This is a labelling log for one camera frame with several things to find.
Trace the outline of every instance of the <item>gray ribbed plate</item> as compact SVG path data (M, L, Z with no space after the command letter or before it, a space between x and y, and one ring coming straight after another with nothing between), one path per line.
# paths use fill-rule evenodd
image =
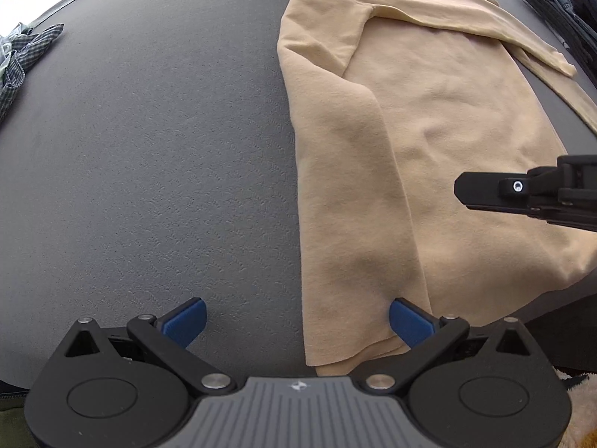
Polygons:
M439 448L389 396L348 377L250 377L243 389L199 403L160 448Z

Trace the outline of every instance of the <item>checkered cloth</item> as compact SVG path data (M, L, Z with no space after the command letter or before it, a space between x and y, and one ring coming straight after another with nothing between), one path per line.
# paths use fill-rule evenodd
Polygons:
M13 104L17 91L23 85L25 73L44 55L64 28L63 24L54 25L40 34L27 35L31 29L23 25L24 33L11 34L10 38L5 39L4 44L7 46L8 53L7 58L2 62L2 67L5 68L4 74L1 74L0 122Z

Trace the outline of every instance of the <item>green fabric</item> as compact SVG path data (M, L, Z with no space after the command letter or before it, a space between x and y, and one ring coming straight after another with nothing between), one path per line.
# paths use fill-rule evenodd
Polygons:
M22 407L0 411L0 448L37 448Z

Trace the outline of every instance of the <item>tan garment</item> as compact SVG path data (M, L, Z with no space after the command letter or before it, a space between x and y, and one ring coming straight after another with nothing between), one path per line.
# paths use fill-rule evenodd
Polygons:
M597 234L473 212L464 171L565 150L510 56L593 130L572 65L495 0L290 0L278 55L296 132L307 363L323 375L407 348L390 303L483 325L597 262Z

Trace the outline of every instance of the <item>silver bolt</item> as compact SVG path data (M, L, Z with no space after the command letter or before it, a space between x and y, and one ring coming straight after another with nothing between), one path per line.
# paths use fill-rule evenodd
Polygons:
M223 389L230 385L231 379L226 374L214 373L204 376L201 383L208 389Z
M394 378L387 374L373 374L372 376L369 376L365 382L371 389L376 389L378 391L389 389L396 383Z

